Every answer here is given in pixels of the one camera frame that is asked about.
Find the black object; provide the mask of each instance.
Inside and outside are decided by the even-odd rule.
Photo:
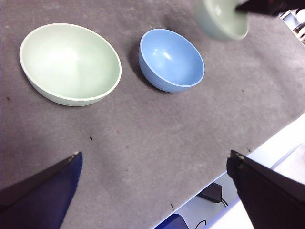
[[[81,152],[0,191],[0,228],[59,229],[81,174]]]
[[[222,201],[222,194],[223,194],[223,187],[216,183],[212,183],[204,190],[202,190],[197,196],[217,204]]]
[[[256,229],[303,229],[305,186],[231,151],[227,172]]]
[[[200,221],[200,222],[197,224],[197,226],[195,227],[195,229],[197,229],[198,226],[199,226],[201,223],[204,223],[204,225],[206,226],[206,220],[202,220],[202,221]]]
[[[236,10],[278,16],[281,12],[303,8],[304,0],[249,0],[237,6]]]

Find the gray table mat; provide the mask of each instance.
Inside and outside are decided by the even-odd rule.
[[[100,102],[58,105],[26,79],[20,44],[54,22],[87,27],[116,49],[122,79]],[[199,85],[169,94],[145,80],[137,52],[153,28],[195,45],[206,67]],[[262,16],[250,16],[244,40],[213,41],[191,0],[2,0],[1,187],[81,150],[61,228],[151,228],[225,171],[231,149],[248,153],[304,112],[304,56],[280,19]]]

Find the bowl rim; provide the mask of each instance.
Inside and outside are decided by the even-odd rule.
[[[189,85],[182,85],[182,84],[177,84],[177,83],[171,82],[171,81],[165,79],[164,77],[162,77],[161,75],[159,75],[159,74],[150,66],[150,64],[148,63],[148,61],[146,60],[146,58],[145,58],[145,56],[144,56],[144,52],[143,52],[143,40],[144,40],[144,38],[145,38],[149,33],[154,32],[154,31],[160,31],[160,30],[161,30],[161,31],[170,32],[170,33],[173,33],[173,34],[175,34],[175,35],[181,37],[184,41],[186,41],[186,42],[187,42],[187,43],[197,52],[197,54],[198,54],[198,56],[199,56],[199,58],[200,58],[200,60],[201,60],[201,63],[202,63],[202,65],[203,65],[202,76],[200,77],[200,79],[199,79],[197,82],[195,82],[195,83],[193,83],[193,84],[189,84]],[[205,65],[204,65],[204,61],[203,61],[202,56],[200,55],[200,53],[198,52],[198,50],[196,49],[196,47],[195,47],[190,41],[188,41],[185,37],[181,36],[180,34],[174,32],[174,31],[166,30],[166,29],[153,29],[153,30],[147,31],[147,32],[142,36],[142,38],[141,38],[141,41],[140,41],[140,51],[141,51],[141,55],[142,55],[142,57],[143,57],[145,63],[146,63],[147,66],[149,67],[149,69],[150,69],[155,75],[157,75],[159,78],[161,78],[162,80],[166,81],[166,82],[169,83],[169,84],[172,84],[172,85],[175,85],[175,86],[178,86],[178,87],[193,87],[193,86],[197,85],[198,83],[200,83],[201,80],[202,80],[203,77],[204,77]]]
[[[94,96],[94,97],[90,97],[90,98],[73,98],[73,97],[67,97],[67,96],[63,96],[63,95],[59,95],[59,94],[56,94],[50,90],[47,90],[45,89],[44,87],[42,87],[41,85],[39,85],[39,83],[37,83],[35,80],[33,80],[33,78],[31,77],[30,73],[28,72],[24,62],[23,62],[23,57],[22,57],[22,54],[23,54],[23,48],[26,44],[26,41],[27,39],[33,35],[35,32],[37,32],[38,30],[41,30],[43,28],[46,28],[46,27],[50,27],[50,26],[57,26],[57,25],[64,25],[64,26],[72,26],[72,27],[77,27],[77,28],[80,28],[80,29],[83,29],[83,30],[86,30],[88,32],[91,32],[92,34],[98,36],[99,38],[101,38],[110,48],[111,50],[114,52],[114,55],[116,56],[117,58],[117,61],[118,61],[118,64],[119,64],[119,75],[118,75],[118,78],[115,82],[115,84],[106,92],[98,95],[98,96]],[[121,65],[121,61],[120,61],[120,58],[119,58],[119,55],[118,53],[116,52],[116,50],[111,46],[111,44],[105,39],[103,38],[101,35],[99,35],[98,33],[92,31],[92,30],[89,30],[85,27],[82,27],[80,25],[75,25],[75,24],[69,24],[69,23],[52,23],[52,24],[47,24],[47,25],[43,25],[43,26],[40,26],[34,30],[32,30],[22,41],[21,43],[21,46],[20,46],[20,50],[19,50],[19,60],[20,60],[20,63],[21,63],[21,67],[24,71],[24,73],[26,74],[27,78],[33,83],[35,84],[37,87],[39,87],[40,89],[42,89],[44,92],[50,94],[50,95],[53,95],[57,98],[60,98],[60,99],[64,99],[64,100],[69,100],[69,101],[78,101],[78,102],[85,102],[85,101],[92,101],[92,100],[97,100],[97,99],[101,99],[103,97],[105,97],[106,95],[108,95],[110,92],[112,92],[116,86],[119,84],[119,81],[121,79],[121,74],[122,74],[122,65]]]
[[[237,35],[236,33],[232,33],[231,30],[227,30],[224,27],[222,27],[222,24],[218,21],[217,17],[215,16],[215,14],[211,13],[210,11],[210,7],[208,6],[208,1],[209,0],[200,0],[204,3],[206,9],[207,9],[207,13],[209,14],[210,18],[213,19],[213,22],[215,23],[215,25],[218,27],[218,29],[224,33],[226,36],[228,36],[229,38],[231,38],[232,40],[242,40],[243,38],[245,38],[249,32],[249,20],[248,17],[246,16],[246,31],[243,35]]]

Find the blue bowl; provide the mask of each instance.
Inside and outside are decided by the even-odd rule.
[[[181,92],[204,76],[204,62],[183,36],[164,29],[146,32],[140,42],[139,64],[145,78],[165,92]]]

